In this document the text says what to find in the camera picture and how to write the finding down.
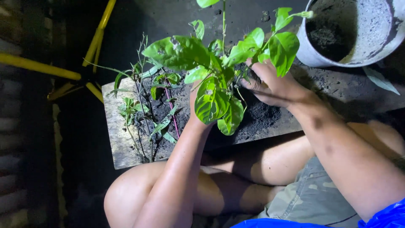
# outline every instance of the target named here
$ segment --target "wooden board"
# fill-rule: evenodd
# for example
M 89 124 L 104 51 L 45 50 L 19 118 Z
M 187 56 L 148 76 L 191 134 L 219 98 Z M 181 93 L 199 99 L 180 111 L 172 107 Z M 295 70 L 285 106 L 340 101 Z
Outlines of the wooden board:
M 405 83 L 402 79 L 399 79 L 399 77 L 405 78 L 403 72 L 398 73 L 398 71 L 394 71 L 396 72 L 394 75 L 392 71 L 384 73 L 386 78 L 393 82 L 393 85 L 399 93 L 403 94 L 398 96 L 393 92 L 383 90 L 373 84 L 367 76 L 364 75 L 361 68 L 347 69 L 333 67 L 316 69 L 307 67 L 298 60 L 295 60 L 290 71 L 297 81 L 305 87 L 316 91 L 348 121 L 359 121 L 359 116 L 367 117 L 373 112 L 385 112 L 405 107 Z M 136 150 L 130 148 L 130 146 L 133 145 L 133 141 L 128 132 L 123 130 L 124 118 L 119 115 L 117 109 L 117 107 L 123 103 L 122 97 L 134 97 L 134 94 L 119 92 L 117 98 L 111 95 L 107 96 L 107 94 L 113 90 L 113 87 L 114 82 L 104 85 L 102 87 L 102 93 L 114 167 L 121 169 L 139 165 L 141 159 L 136 155 Z M 125 78 L 121 81 L 120 88 L 135 90 L 134 82 L 131 79 Z M 183 107 L 179 115 L 189 115 L 188 96 L 190 88 L 189 85 L 186 85 L 180 92 L 181 96 L 177 97 L 178 100 L 176 104 L 179 107 Z M 301 130 L 300 124 L 290 112 L 284 108 L 281 108 L 280 111 L 281 117 L 270 128 L 258 130 L 253 135 L 239 139 L 232 142 L 232 144 L 259 140 Z M 185 123 L 179 124 L 179 127 L 184 127 L 184 124 Z M 134 138 L 138 140 L 139 137 L 136 128 L 130 126 L 129 130 L 132 132 Z M 141 141 L 143 149 L 146 153 L 149 153 L 148 138 L 143 136 L 141 137 Z M 168 158 L 173 147 L 174 145 L 172 144 L 164 150 L 158 150 L 155 155 L 155 161 Z

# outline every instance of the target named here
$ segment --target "gray pot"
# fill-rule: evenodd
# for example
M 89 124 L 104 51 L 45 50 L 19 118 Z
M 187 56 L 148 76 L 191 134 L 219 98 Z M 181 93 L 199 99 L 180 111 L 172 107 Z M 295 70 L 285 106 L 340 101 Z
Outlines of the gray pot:
M 317 17 L 303 19 L 297 58 L 310 67 L 367 66 L 405 37 L 405 0 L 310 0 L 306 10 Z

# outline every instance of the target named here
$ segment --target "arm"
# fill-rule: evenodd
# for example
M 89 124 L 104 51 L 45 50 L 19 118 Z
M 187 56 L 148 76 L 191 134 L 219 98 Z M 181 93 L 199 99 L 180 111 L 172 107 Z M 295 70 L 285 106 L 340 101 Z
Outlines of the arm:
M 315 154 L 345 199 L 368 221 L 376 212 L 405 198 L 405 176 L 385 156 L 365 142 L 311 91 L 275 68 L 252 69 L 269 86 L 245 84 L 270 105 L 286 107 L 299 121 Z
M 201 155 L 211 129 L 194 113 L 195 92 L 190 96 L 190 119 L 139 213 L 134 228 L 191 227 Z

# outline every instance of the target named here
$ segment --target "black soil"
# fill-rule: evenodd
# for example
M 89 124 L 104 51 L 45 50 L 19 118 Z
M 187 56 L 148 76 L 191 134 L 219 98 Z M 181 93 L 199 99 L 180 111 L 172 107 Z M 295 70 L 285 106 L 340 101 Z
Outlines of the black soil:
M 245 64 L 240 64 L 237 65 L 235 69 L 239 69 L 244 66 Z M 258 77 L 254 73 L 252 74 L 252 72 L 253 71 L 251 70 L 248 71 L 249 77 L 257 80 Z M 178 73 L 182 77 L 184 77 L 185 75 L 185 72 L 178 72 Z M 150 83 L 145 83 L 145 88 L 147 91 L 150 89 L 148 84 Z M 168 91 L 169 95 L 170 97 L 175 99 L 183 98 L 182 100 L 188 101 L 188 97 L 190 94 L 189 90 L 191 86 L 184 85 L 182 82 L 180 85 L 183 85 L 183 87 L 169 90 Z M 272 125 L 276 123 L 277 120 L 281 118 L 280 108 L 269 106 L 267 104 L 262 103 L 250 91 L 248 91 L 245 88 L 240 88 L 239 90 L 243 98 L 247 102 L 247 110 L 245 112 L 242 123 L 236 130 L 235 134 L 232 136 L 225 136 L 219 131 L 217 125 L 214 125 L 207 139 L 205 150 L 213 150 L 216 148 L 233 145 L 237 142 L 250 141 L 252 140 L 255 134 L 257 134 L 258 132 L 262 132 L 264 129 L 269 129 Z M 148 106 L 152 107 L 153 118 L 157 123 L 159 123 L 163 118 L 165 118 L 165 116 L 170 112 L 170 106 L 166 101 L 166 99 L 167 96 L 165 93 L 163 93 L 161 98 L 157 101 L 149 99 L 151 103 L 148 104 Z M 181 134 L 182 130 L 185 127 L 185 124 L 189 119 L 190 108 L 188 106 L 188 103 L 184 102 L 181 103 L 174 101 L 174 105 L 177 105 L 178 109 L 179 108 L 181 109 L 176 114 L 176 122 L 179 132 Z M 144 129 L 144 121 L 141 121 L 140 124 L 141 124 L 139 127 L 140 133 L 146 134 L 146 130 Z M 175 139 L 178 139 L 173 121 L 170 123 L 168 131 Z M 154 160 L 158 161 L 168 157 L 166 154 L 164 154 L 164 151 L 169 151 L 170 153 L 174 148 L 174 144 L 167 141 L 166 139 L 163 139 L 157 134 L 153 137 L 153 140 L 155 142 L 154 147 L 156 150 L 156 156 Z
M 309 21 L 306 30 L 312 46 L 326 58 L 338 62 L 349 54 L 351 48 L 336 22 Z

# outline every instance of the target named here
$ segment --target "pink stem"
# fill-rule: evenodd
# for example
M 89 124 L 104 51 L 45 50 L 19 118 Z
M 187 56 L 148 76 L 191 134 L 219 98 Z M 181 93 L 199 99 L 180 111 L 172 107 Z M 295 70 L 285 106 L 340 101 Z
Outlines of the pink stem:
M 170 109 L 173 109 L 173 104 L 170 102 L 169 92 L 167 91 L 167 88 L 164 88 L 164 90 L 166 91 L 166 96 L 167 96 L 167 99 L 169 100 Z M 176 117 L 174 115 L 173 115 L 173 122 L 175 123 L 175 129 L 176 129 L 176 132 L 177 132 L 177 137 L 180 138 L 179 129 L 177 128 Z

